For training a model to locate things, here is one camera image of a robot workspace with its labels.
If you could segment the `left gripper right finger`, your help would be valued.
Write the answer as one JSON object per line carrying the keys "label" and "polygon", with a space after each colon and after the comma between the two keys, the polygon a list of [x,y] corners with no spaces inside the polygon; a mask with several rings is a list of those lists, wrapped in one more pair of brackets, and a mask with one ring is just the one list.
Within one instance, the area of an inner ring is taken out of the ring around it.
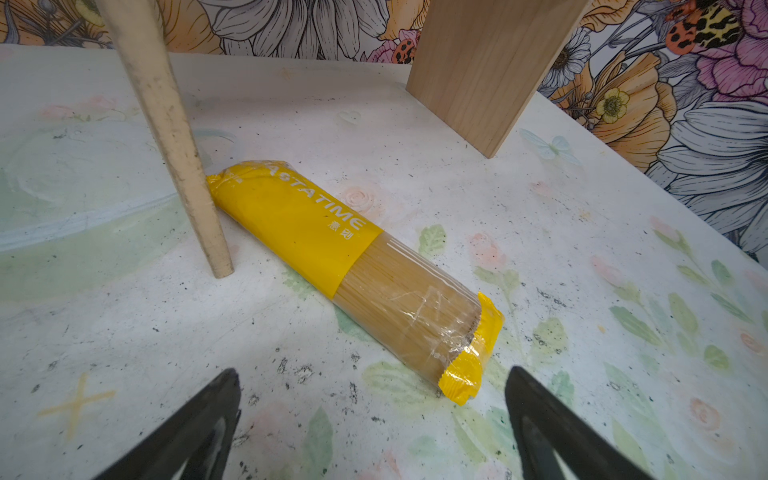
{"label": "left gripper right finger", "polygon": [[524,368],[510,370],[505,401],[525,479],[647,479]]}

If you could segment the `yellow spaghetti bag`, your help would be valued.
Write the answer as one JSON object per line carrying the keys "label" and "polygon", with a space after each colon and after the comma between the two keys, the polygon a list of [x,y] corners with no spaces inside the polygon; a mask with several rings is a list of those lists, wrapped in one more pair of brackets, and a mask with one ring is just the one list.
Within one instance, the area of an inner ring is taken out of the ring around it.
{"label": "yellow spaghetti bag", "polygon": [[286,162],[241,162],[207,183],[221,210],[445,397],[478,394],[504,323],[486,295]]}

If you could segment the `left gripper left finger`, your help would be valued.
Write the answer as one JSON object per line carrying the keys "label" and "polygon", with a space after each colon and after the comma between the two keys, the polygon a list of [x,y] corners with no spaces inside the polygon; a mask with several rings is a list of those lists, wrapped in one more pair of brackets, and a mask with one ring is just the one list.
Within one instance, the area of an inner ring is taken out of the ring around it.
{"label": "left gripper left finger", "polygon": [[227,368],[99,479],[221,479],[240,419],[239,375]]}

